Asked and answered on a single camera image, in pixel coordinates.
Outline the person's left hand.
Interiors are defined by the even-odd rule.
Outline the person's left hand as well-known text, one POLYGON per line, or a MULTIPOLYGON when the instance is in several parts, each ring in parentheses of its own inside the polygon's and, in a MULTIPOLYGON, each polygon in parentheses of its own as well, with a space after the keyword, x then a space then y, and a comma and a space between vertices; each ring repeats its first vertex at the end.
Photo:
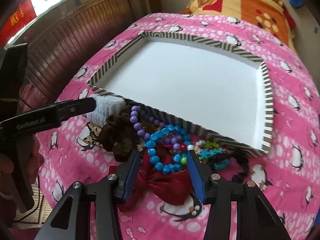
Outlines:
MULTIPOLYGON (((40 167, 44 163, 44 157, 39 153, 40 143, 35 135, 33 135, 32 148, 27 153, 28 159, 25 162, 25 172, 29 183, 34 184, 39 173, 40 167)), ((1 154, 1 193, 9 196, 11 195, 7 186, 4 183, 4 176, 14 171, 12 161, 5 155, 1 154)))

